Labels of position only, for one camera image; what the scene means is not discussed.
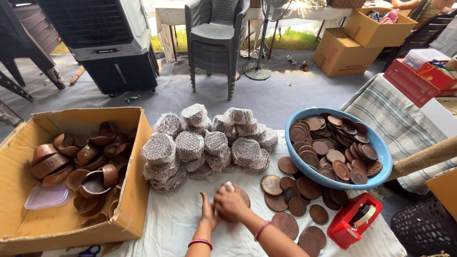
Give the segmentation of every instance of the pedestal fan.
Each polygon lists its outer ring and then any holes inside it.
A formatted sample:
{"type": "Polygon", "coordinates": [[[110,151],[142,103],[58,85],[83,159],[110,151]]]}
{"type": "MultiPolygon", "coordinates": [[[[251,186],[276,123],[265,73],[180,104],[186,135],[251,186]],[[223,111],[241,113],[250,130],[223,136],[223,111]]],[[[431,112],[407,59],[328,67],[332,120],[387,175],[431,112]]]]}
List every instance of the pedestal fan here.
{"type": "Polygon", "coordinates": [[[246,77],[252,80],[266,80],[271,76],[271,69],[261,63],[263,46],[265,44],[266,27],[268,25],[268,21],[275,22],[280,20],[286,14],[291,1],[292,0],[262,0],[262,12],[265,17],[265,21],[263,23],[259,58],[257,62],[249,63],[244,67],[243,72],[246,77]]]}

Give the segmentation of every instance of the pink bangle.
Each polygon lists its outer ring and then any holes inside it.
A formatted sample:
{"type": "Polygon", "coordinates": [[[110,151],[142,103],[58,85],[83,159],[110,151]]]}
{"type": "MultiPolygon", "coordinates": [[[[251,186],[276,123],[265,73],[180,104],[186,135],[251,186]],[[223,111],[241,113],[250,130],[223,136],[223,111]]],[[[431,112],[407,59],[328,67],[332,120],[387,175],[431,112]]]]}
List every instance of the pink bangle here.
{"type": "Polygon", "coordinates": [[[187,248],[191,247],[191,245],[193,245],[195,243],[205,243],[209,246],[211,251],[213,250],[213,244],[210,241],[208,241],[206,239],[201,239],[201,238],[190,241],[189,244],[187,245],[187,248]]]}
{"type": "Polygon", "coordinates": [[[254,234],[254,241],[257,241],[259,239],[259,236],[262,233],[262,231],[265,229],[266,226],[268,226],[270,224],[271,224],[271,221],[267,221],[262,225],[262,227],[259,229],[259,232],[256,232],[254,234]]]}

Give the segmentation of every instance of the fan base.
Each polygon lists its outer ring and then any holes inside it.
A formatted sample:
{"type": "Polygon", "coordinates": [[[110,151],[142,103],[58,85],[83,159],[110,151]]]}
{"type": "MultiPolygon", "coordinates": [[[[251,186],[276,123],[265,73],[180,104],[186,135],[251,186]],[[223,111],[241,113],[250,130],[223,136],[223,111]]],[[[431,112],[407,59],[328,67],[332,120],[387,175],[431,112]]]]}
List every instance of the fan base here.
{"type": "Polygon", "coordinates": [[[271,69],[265,64],[260,64],[260,70],[256,70],[257,63],[247,64],[243,71],[246,77],[252,80],[266,80],[271,76],[271,69]]]}

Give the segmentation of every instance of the blue plastic basin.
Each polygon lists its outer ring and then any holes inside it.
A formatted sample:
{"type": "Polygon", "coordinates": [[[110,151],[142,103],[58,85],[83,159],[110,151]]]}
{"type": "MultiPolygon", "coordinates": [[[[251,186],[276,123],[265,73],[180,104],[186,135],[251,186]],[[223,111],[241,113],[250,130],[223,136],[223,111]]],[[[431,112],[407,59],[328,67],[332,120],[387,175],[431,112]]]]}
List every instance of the blue plastic basin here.
{"type": "Polygon", "coordinates": [[[376,131],[374,131],[370,126],[368,126],[365,122],[361,121],[360,119],[342,112],[338,111],[335,109],[330,109],[330,108],[324,108],[324,107],[314,107],[314,108],[307,108],[304,110],[301,110],[294,114],[289,121],[287,122],[286,125],[286,131],[285,131],[285,136],[286,136],[286,144],[287,144],[287,150],[289,151],[289,155],[292,158],[293,163],[298,167],[298,169],[305,174],[307,177],[310,179],[316,181],[317,183],[329,187],[329,188],[334,188],[334,189],[342,189],[342,190],[367,190],[373,187],[377,187],[380,184],[384,183],[386,179],[390,176],[390,173],[392,172],[392,157],[390,155],[390,151],[387,148],[386,143],[384,143],[384,140],[378,135],[376,131]],[[295,150],[292,147],[292,143],[289,138],[289,129],[290,126],[299,118],[306,118],[311,115],[319,115],[323,112],[328,112],[331,113],[333,116],[338,117],[338,118],[343,118],[343,117],[348,117],[354,122],[361,122],[365,124],[365,126],[368,128],[368,133],[367,137],[370,139],[370,146],[374,148],[374,150],[377,152],[378,155],[378,160],[382,162],[383,164],[383,169],[381,170],[380,173],[378,173],[375,177],[368,178],[368,182],[365,185],[349,185],[349,184],[344,184],[335,180],[331,180],[327,177],[324,177],[323,175],[319,174],[315,170],[313,170],[311,167],[308,166],[300,157],[298,154],[295,152],[295,150]]]}

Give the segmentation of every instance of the tape roll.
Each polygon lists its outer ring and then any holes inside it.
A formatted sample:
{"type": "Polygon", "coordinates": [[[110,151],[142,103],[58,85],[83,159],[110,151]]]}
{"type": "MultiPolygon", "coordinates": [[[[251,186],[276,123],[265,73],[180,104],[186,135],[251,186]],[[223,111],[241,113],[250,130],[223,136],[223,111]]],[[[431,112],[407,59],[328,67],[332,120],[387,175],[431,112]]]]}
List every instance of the tape roll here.
{"type": "Polygon", "coordinates": [[[376,212],[376,207],[369,205],[370,209],[360,220],[354,222],[354,228],[360,227],[362,224],[366,223],[376,212]]]}
{"type": "Polygon", "coordinates": [[[457,56],[454,56],[452,59],[450,59],[446,63],[446,67],[452,69],[452,70],[457,70],[457,56]]]}

